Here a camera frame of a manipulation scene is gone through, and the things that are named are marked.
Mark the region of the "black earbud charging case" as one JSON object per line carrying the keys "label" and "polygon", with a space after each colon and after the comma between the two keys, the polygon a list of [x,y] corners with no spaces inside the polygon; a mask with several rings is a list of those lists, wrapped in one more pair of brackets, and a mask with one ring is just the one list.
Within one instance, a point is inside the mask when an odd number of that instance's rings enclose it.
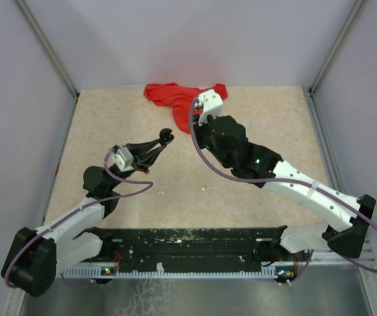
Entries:
{"label": "black earbud charging case", "polygon": [[159,143],[161,145],[168,145],[174,140],[174,135],[172,134],[172,129],[163,128],[159,132]]}

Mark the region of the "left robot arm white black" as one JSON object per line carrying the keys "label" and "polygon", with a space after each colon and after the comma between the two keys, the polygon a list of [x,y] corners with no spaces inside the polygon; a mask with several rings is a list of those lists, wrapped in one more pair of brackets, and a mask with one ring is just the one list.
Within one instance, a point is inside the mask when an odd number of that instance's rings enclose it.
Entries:
{"label": "left robot arm white black", "polygon": [[172,132],[165,130],[150,142],[110,148],[103,166],[84,171],[87,194],[77,206],[50,223],[35,229],[24,227],[15,234],[1,270],[5,284],[38,297],[68,268],[87,259],[109,260],[114,255],[113,237],[96,225],[128,197],[114,189],[131,183],[129,177],[135,172],[147,174],[173,139]]}

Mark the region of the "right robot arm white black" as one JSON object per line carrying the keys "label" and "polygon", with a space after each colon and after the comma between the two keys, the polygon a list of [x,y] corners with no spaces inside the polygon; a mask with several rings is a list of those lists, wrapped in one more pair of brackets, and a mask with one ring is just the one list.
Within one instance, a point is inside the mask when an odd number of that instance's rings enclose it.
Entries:
{"label": "right robot arm white black", "polygon": [[342,257],[357,259],[368,231],[376,200],[365,194],[343,194],[296,169],[280,154],[251,143],[243,125],[231,116],[194,115],[193,133],[199,149],[207,149],[223,168],[237,179],[280,194],[311,211],[322,220],[303,226],[284,226],[272,243],[272,254],[281,261],[303,250],[331,250]]}

